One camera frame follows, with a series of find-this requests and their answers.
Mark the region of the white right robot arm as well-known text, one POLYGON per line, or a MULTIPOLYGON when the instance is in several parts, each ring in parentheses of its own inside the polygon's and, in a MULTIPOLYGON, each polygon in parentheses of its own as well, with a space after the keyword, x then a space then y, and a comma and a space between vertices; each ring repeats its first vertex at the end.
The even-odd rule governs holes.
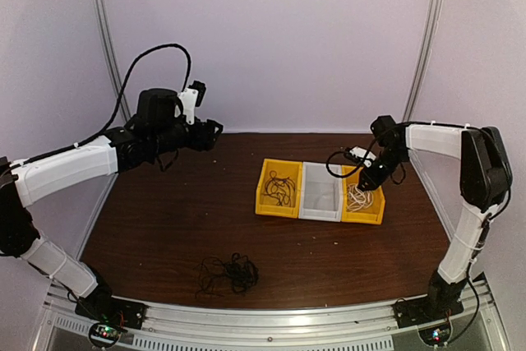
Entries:
POLYGON ((447 252, 433 272, 422 313, 440 318, 458 300, 471 266, 485 246, 491 222, 510 201, 512 172, 501 134, 496 127, 458 126, 436 122, 396 122, 390 115, 371 124, 380 154, 361 161, 358 186, 374 191, 412 151, 458 159, 462 208, 447 252))

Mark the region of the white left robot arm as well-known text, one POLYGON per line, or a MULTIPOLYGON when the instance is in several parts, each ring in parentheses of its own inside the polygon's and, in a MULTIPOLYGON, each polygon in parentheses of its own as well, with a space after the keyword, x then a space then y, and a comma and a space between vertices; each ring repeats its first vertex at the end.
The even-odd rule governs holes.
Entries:
POLYGON ((124 173, 144 163, 168 169, 161 157, 181 149, 212 150, 223 131, 220 123, 201 121, 196 109, 205 84, 194 81, 181 92, 144 90, 136 114, 123 127, 103 131, 88 143, 55 154, 10 162, 1 159, 1 253, 20 258, 85 300, 100 321, 118 314, 118 303, 103 280, 65 253, 34 226, 29 206, 81 182, 124 173))

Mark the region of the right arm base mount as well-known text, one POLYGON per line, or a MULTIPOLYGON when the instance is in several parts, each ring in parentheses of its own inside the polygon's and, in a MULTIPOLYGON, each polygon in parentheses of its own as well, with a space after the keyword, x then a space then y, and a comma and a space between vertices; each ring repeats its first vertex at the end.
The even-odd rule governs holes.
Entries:
POLYGON ((451 318, 464 311, 461 302, 454 302, 441 312, 433 312, 427 304, 427 297, 399 298, 392 308, 400 329, 416 326, 420 340, 434 348, 446 346, 453 338, 451 318))

